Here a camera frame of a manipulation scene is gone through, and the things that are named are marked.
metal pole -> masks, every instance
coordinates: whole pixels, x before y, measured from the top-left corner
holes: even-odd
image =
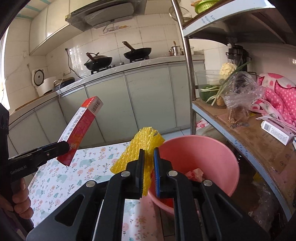
[[[184,56],[186,60],[187,67],[187,78],[188,78],[188,86],[189,86],[189,100],[190,100],[190,132],[191,135],[195,135],[196,133],[196,113],[192,109],[192,101],[196,99],[195,96],[195,81],[194,81],[194,70],[193,70],[193,61],[190,52],[190,44],[188,37],[184,37],[182,25],[184,23],[184,19],[181,13],[181,9],[179,7],[177,0],[171,0],[172,5],[174,7],[178,25],[181,32],[183,47],[184,47]]]

red box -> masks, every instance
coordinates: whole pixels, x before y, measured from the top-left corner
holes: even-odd
[[[103,102],[95,96],[87,99],[78,109],[58,140],[58,142],[66,141],[70,146],[70,150],[66,154],[57,157],[60,163],[70,166],[85,133],[102,106]]]

wire mesh strainer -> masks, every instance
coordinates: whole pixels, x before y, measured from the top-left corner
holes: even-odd
[[[180,7],[180,9],[181,9],[181,13],[182,13],[182,16],[183,16],[183,19],[185,22],[192,19],[191,13],[186,8]],[[174,10],[174,7],[170,7],[168,12],[169,12],[171,18],[173,20],[177,21],[177,16],[176,16],[176,12]]]

barcode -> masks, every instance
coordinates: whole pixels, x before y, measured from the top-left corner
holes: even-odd
[[[264,129],[265,129],[266,131],[269,131],[269,130],[270,130],[270,125],[267,124],[267,123],[265,123],[265,125],[264,125]]]
[[[100,104],[101,104],[100,101],[97,100],[94,106],[91,108],[91,111],[95,113],[97,108],[100,106]]]

yellow foam net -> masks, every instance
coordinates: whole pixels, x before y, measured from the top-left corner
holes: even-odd
[[[150,175],[154,168],[153,151],[156,147],[162,145],[164,141],[161,134],[152,127],[142,128],[131,140],[130,145],[121,154],[120,158],[110,168],[110,171],[114,174],[124,171],[127,163],[137,160],[140,149],[143,149],[145,151],[143,196],[146,196],[151,185]]]

